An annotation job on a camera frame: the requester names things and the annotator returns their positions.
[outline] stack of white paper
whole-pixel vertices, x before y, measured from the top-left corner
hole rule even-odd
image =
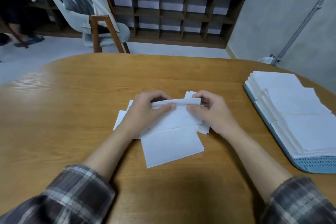
[[[200,98],[165,100],[152,103],[153,108],[159,108],[167,103],[176,103],[176,110],[161,117],[148,130],[139,135],[147,168],[161,165],[170,161],[184,158],[204,151],[204,147],[197,135],[197,131],[208,133],[209,128],[202,124],[202,120],[191,115],[186,110],[187,104],[201,104]],[[123,120],[132,105],[130,100],[126,111],[119,111],[116,127]]]
[[[245,82],[293,158],[336,156],[336,117],[294,74],[254,71]]]

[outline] table top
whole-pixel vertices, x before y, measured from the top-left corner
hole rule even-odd
[[[223,96],[276,161],[311,177],[336,204],[336,175],[293,167],[253,107],[243,84],[254,70],[287,72],[247,60],[95,53],[56,60],[2,86],[0,215],[41,193],[64,166],[82,162],[130,99],[156,89],[172,98],[201,89]],[[336,113],[335,95],[298,78]],[[150,169],[133,140],[111,182],[117,191],[111,223],[254,223],[263,205],[234,150],[213,131],[199,137],[204,152]]]

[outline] chair backrest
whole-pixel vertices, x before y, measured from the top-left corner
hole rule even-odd
[[[89,16],[85,14],[79,14],[73,11],[66,10],[62,0],[53,0],[60,12],[63,14],[65,20],[69,23],[70,27],[74,30],[91,34]]]

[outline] blue tray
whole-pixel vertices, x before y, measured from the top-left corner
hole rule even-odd
[[[321,156],[321,157],[312,157],[312,158],[293,158],[292,155],[288,152],[286,147],[281,142],[280,138],[274,131],[272,125],[266,119],[266,116],[261,112],[259,107],[256,105],[256,100],[254,99],[252,93],[250,92],[248,86],[244,84],[244,90],[248,97],[250,98],[251,102],[253,103],[254,107],[257,109],[259,115],[265,122],[266,126],[274,136],[275,140],[280,145],[281,149],[289,159],[289,161],[301,171],[312,173],[312,174],[336,174],[336,157],[328,157],[328,156]]]

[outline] plaid shirt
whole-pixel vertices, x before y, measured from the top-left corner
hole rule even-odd
[[[95,171],[68,166],[39,196],[0,217],[0,224],[100,224],[115,193]],[[261,218],[267,224],[336,223],[330,201],[311,179],[294,177],[273,193]]]

